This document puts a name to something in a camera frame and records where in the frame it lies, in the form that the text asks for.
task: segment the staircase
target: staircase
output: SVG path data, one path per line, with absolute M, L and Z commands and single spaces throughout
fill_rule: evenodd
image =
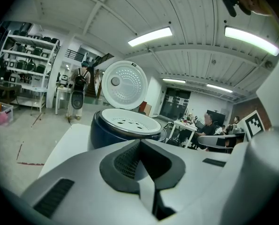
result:
M 94 74 L 93 74 L 93 67 L 88 68 L 90 72 L 90 84 L 87 87 L 85 96 L 91 97 L 91 98 L 96 98 L 96 91 L 94 89 Z

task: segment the white pillar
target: white pillar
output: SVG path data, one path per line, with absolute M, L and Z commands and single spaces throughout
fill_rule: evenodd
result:
M 50 80 L 47 88 L 47 94 L 46 94 L 46 107 L 52 108 L 53 107 L 53 99 L 54 99 L 54 93 L 56 90 L 56 82 L 57 82 L 57 76 L 65 55 L 66 50 L 68 49 L 70 43 L 75 37 L 75 32 L 71 31 L 67 34 L 65 40 L 63 41 L 60 50 L 58 51 L 58 54 L 56 56 L 56 59 L 53 64 L 53 68 L 51 70 Z

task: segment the floor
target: floor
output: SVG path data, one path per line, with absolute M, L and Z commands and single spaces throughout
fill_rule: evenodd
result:
M 103 103 L 89 100 L 83 105 L 82 119 L 71 124 L 90 125 L 96 111 L 109 108 Z M 43 165 L 71 126 L 65 118 L 66 109 L 44 109 L 42 119 L 38 111 L 30 115 L 29 107 L 14 109 L 14 121 L 0 126 L 0 184 L 18 196 L 38 177 Z M 164 126 L 165 121 L 156 119 Z

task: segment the fluorescent light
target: fluorescent light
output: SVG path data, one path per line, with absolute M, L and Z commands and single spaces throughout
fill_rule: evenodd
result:
M 236 29 L 236 28 L 230 28 L 225 27 L 225 36 L 228 38 L 235 38 L 247 43 L 250 43 L 254 46 L 257 46 L 268 53 L 277 56 L 279 54 L 279 48 L 277 48 L 275 45 L 271 44 L 270 42 L 257 37 L 256 35 L 253 35 L 251 33 Z
M 171 36 L 171 35 L 173 35 L 173 34 L 172 34 L 170 28 L 163 28 L 163 29 L 160 29 L 160 30 L 142 35 L 140 37 L 137 37 L 137 38 L 129 41 L 128 43 L 132 47 L 134 47 L 134 46 L 136 46 L 138 44 L 141 44 L 141 43 L 145 43 L 145 42 L 157 39 L 157 38 L 163 38 L 163 37 L 167 37 L 167 36 Z
M 216 88 L 216 89 L 220 89 L 220 90 L 223 90 L 225 92 L 233 92 L 232 90 L 229 90 L 229 89 L 225 89 L 225 88 L 221 88 L 221 87 L 218 87 L 218 86 L 214 86 L 214 85 L 211 85 L 211 84 L 207 84 L 207 87 L 211 87 L 211 88 Z
M 176 83 L 186 83 L 184 80 L 176 80 L 176 79 L 169 79 L 169 78 L 162 78 L 163 81 L 167 82 L 176 82 Z

